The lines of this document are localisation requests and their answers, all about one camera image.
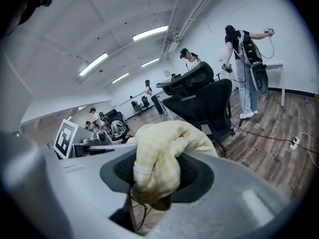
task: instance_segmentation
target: electrical outlet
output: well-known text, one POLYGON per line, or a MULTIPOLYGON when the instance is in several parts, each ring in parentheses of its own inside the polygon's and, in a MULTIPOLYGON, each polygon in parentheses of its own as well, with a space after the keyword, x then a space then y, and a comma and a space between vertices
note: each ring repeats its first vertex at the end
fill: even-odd
POLYGON ((297 148, 297 144, 300 143, 300 139, 298 137, 295 137, 293 139, 293 142, 296 143, 296 144, 290 144, 290 150, 295 150, 297 148))

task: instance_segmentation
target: controller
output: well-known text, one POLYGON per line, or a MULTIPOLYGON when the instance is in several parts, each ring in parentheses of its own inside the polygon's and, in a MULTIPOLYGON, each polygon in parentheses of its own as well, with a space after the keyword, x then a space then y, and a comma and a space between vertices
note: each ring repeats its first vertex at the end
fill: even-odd
POLYGON ((232 73, 233 72, 233 69, 231 68, 231 64, 229 64, 229 67, 226 68, 226 65, 223 64, 221 69, 223 69, 224 71, 226 71, 227 73, 232 73))
POLYGON ((271 34, 275 33, 275 31, 272 28, 267 28, 267 27, 264 28, 264 32, 265 33, 271 33, 271 34))

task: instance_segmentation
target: fluorescent light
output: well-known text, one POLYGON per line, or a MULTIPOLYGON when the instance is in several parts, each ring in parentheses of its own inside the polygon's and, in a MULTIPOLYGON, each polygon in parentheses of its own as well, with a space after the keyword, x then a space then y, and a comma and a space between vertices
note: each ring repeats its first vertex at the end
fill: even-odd
POLYGON ((103 53, 101 56, 99 56, 96 60, 94 60, 91 64, 89 64, 81 73, 80 75, 85 75, 88 71, 90 71, 93 67, 95 67, 98 63, 100 63, 103 59, 106 59, 108 55, 106 53, 103 53))
POLYGON ((78 112, 81 111, 81 110, 83 110, 84 108, 86 108, 86 106, 79 107, 79 108, 78 108, 78 112))
POLYGON ((152 60, 152 61, 150 61, 150 62, 148 62, 148 63, 142 65, 142 67, 145 67, 145 66, 147 66, 147 65, 149 65, 149 64, 151 64, 151 63, 154 63, 154 62, 156 62, 156 61, 158 61, 158 60, 160 60, 160 58, 154 59, 154 60, 152 60))
POLYGON ((137 40, 139 40, 139 39, 141 39, 141 38, 144 38, 144 37, 147 37, 147 36, 149 36, 149 35, 157 34, 157 33, 160 33, 160 32, 167 31, 167 29, 168 29, 168 26, 158 27, 158 28, 152 29, 152 30, 150 30, 150 31, 146 31, 146 32, 144 32, 144 33, 135 35, 135 36, 133 36, 133 39, 134 39, 134 41, 137 41, 137 40))
POLYGON ((126 73, 125 75, 121 76, 120 78, 116 79, 115 81, 112 81, 112 83, 116 83, 117 81, 119 81, 120 79, 122 79, 128 75, 129 75, 129 73, 126 73))

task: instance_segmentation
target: checkered cloth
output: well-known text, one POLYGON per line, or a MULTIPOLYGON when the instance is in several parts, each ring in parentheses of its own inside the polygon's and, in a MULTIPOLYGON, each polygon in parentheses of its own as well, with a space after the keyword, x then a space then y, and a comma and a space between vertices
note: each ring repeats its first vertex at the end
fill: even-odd
POLYGON ((214 145, 202 131, 179 120, 144 125, 127 143, 138 144, 133 198, 161 210, 158 200, 169 197, 180 184, 176 157, 185 149, 218 157, 214 145))

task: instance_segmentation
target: light blue jeans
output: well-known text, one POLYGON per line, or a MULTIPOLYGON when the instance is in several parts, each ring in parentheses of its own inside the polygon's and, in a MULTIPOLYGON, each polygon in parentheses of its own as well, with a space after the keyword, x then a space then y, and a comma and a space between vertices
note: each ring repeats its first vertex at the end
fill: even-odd
POLYGON ((240 104, 245 114, 256 111, 258 106, 259 92, 254 86, 250 68, 250 66, 244 64, 240 59, 236 59, 237 81, 240 82, 238 83, 240 104))

